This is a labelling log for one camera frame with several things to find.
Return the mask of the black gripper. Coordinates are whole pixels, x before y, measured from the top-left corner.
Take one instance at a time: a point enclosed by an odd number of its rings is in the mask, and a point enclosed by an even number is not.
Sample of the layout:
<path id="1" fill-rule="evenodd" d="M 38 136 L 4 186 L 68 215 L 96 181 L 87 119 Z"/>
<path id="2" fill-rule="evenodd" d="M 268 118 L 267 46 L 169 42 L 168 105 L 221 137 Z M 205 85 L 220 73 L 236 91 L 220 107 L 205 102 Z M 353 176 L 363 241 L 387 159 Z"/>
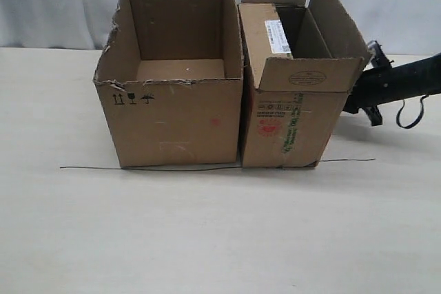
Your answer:
<path id="1" fill-rule="evenodd" d="M 345 112 L 357 114 L 359 109 L 362 109 L 371 126 L 379 126 L 383 124 L 382 114 L 378 109 L 379 86 L 382 76 L 389 74 L 392 70 L 393 61 L 387 58 L 377 40 L 368 42 L 367 48 L 371 53 L 370 64 L 372 68 L 363 71 L 356 81 L 345 103 Z"/>

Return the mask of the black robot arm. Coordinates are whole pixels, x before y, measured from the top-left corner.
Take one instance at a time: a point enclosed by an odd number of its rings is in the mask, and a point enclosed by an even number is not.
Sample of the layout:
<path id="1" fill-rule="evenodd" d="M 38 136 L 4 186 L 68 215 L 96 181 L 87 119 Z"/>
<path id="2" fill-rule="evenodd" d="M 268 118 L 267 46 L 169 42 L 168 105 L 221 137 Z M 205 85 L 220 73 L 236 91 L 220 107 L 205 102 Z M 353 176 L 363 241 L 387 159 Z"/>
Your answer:
<path id="1" fill-rule="evenodd" d="M 379 42 L 368 42 L 367 49 L 371 53 L 372 68 L 363 71 L 355 82 L 343 111 L 357 114 L 362 110 L 375 127 L 383 124 L 379 105 L 418 97 L 420 113 L 412 123 L 403 125 L 400 122 L 402 108 L 396 114 L 398 127 L 414 128 L 424 116 L 424 99 L 440 93 L 440 54 L 394 67 Z"/>

